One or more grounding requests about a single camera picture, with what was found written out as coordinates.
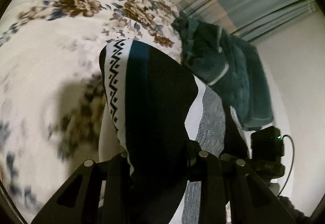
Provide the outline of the black patterned knit sweater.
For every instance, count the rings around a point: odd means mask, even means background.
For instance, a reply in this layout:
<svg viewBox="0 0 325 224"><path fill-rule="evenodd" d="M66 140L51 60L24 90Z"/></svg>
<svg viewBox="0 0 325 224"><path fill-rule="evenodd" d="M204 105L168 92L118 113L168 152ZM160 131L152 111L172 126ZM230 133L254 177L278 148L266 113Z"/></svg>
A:
<svg viewBox="0 0 325 224"><path fill-rule="evenodd" d="M102 220L170 223L190 182L190 161L202 150L186 129L197 82L175 60L137 40L109 43L99 64L107 99L103 119L115 129L128 163L109 170ZM217 158L246 159L230 109L224 113L224 149Z"/></svg>

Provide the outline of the teal striped curtain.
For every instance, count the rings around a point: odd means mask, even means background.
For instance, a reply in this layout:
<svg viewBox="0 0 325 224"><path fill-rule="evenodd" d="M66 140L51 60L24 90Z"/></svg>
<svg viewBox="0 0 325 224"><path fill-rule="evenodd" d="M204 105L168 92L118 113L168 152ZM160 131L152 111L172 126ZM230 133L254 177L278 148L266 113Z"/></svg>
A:
<svg viewBox="0 0 325 224"><path fill-rule="evenodd" d="M179 7L188 16L220 25L248 42L318 8L315 0L181 0Z"/></svg>

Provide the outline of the white floral bed blanket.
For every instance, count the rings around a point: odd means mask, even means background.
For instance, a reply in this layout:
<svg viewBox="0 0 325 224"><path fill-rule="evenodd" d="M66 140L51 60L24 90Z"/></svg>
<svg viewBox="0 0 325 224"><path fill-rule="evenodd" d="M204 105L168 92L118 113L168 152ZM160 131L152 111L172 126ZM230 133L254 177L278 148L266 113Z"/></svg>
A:
<svg viewBox="0 0 325 224"><path fill-rule="evenodd" d="M175 60L170 0L12 0L1 18L1 181L27 222L98 159L102 48L146 42Z"/></svg>

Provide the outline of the dark teal folded towel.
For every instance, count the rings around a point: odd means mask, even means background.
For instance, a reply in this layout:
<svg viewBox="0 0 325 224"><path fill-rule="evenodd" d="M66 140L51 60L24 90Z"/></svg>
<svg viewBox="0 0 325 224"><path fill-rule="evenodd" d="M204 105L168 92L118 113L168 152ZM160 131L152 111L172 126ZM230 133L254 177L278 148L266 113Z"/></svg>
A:
<svg viewBox="0 0 325 224"><path fill-rule="evenodd" d="M171 24L182 42L182 64L235 109L245 131L273 122L271 95L257 49L181 12Z"/></svg>

